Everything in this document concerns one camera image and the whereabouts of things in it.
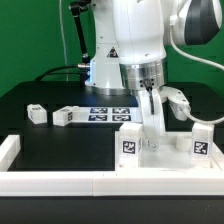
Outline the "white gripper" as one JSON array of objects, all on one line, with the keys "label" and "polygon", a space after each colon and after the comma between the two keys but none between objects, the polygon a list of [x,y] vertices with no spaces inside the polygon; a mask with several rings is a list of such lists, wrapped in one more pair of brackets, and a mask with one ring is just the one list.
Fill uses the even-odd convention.
[{"label": "white gripper", "polygon": [[159,91],[157,89],[138,91],[137,102],[148,150],[157,151],[160,138],[165,135],[164,114]]}]

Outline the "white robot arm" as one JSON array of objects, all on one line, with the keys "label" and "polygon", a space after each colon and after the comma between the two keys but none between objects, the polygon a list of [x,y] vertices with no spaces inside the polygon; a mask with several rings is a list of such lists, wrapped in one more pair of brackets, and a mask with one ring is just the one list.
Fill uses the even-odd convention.
[{"label": "white robot arm", "polygon": [[89,0],[95,22],[96,53],[88,90],[105,95],[133,94],[143,136],[156,150],[165,134],[162,102],[184,120],[188,108],[165,86],[165,47],[202,45],[220,31],[220,0]]}]

